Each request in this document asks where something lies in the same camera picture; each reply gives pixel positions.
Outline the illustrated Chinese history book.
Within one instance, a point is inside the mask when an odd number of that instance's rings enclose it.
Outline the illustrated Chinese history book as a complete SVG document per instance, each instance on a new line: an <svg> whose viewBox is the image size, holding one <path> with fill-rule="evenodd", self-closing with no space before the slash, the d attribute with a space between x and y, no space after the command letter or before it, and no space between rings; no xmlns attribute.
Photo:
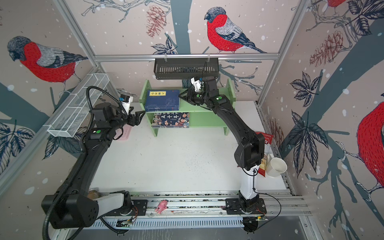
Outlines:
<svg viewBox="0 0 384 240"><path fill-rule="evenodd" d="M158 113L154 114L151 127L158 128L189 128L190 113Z"/></svg>

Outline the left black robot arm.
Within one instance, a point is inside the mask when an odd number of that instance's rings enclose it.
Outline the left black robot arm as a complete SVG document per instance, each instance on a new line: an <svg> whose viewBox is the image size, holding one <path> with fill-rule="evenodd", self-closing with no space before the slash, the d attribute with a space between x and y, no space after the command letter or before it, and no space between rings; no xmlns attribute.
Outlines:
<svg viewBox="0 0 384 240"><path fill-rule="evenodd" d="M101 103L94 107L91 91L109 94L96 86L86 89L91 120L80 141L81 155L68 177L55 194L45 196L42 201L42 209L46 214L42 228L44 240L50 239L49 226L54 229L75 228L76 232L70 237L73 240L83 228L92 226L96 220L101 220L114 210L123 209L128 213L134 213L135 217L139 214L128 191L113 192L94 200L88 198L88 194L103 155L112 141L124 135L124 133L117 135L117 130L124 131L125 126L138 126L145 111L132 114L133 98L126 93L121 94L118 99L112 98L117 103L116 106Z"/></svg>

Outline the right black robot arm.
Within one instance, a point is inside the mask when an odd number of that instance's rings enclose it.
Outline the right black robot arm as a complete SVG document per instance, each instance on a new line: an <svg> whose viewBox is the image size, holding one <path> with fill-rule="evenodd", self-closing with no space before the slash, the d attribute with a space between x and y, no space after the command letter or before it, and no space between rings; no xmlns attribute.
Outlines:
<svg viewBox="0 0 384 240"><path fill-rule="evenodd" d="M242 212L250 214L261 203L256 190L256 177L265 153L265 137L253 131L237 114L230 99L220 94L216 77L209 75L207 65L203 67L179 67L174 73L187 74L192 88L179 94L179 98L191 105L212 111L220 117L233 133L238 147L235 161L245 173L239 191Z"/></svg>

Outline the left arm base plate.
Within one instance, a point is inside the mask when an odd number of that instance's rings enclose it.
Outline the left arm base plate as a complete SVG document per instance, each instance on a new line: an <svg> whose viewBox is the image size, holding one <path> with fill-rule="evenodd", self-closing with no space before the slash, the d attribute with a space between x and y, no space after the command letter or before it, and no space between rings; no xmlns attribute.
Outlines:
<svg viewBox="0 0 384 240"><path fill-rule="evenodd" d="M148 208L148 200L131 200L127 206L120 207L106 214L107 217L138 217L145 216Z"/></svg>

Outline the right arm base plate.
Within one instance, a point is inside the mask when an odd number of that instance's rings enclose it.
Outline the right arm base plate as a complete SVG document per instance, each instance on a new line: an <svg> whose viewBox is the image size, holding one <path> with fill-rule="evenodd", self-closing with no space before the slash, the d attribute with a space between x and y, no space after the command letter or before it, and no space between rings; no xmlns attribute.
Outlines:
<svg viewBox="0 0 384 240"><path fill-rule="evenodd" d="M251 200L242 198L226 199L225 202L223 210L225 210L228 215L267 214L265 202L260 197L255 197Z"/></svg>

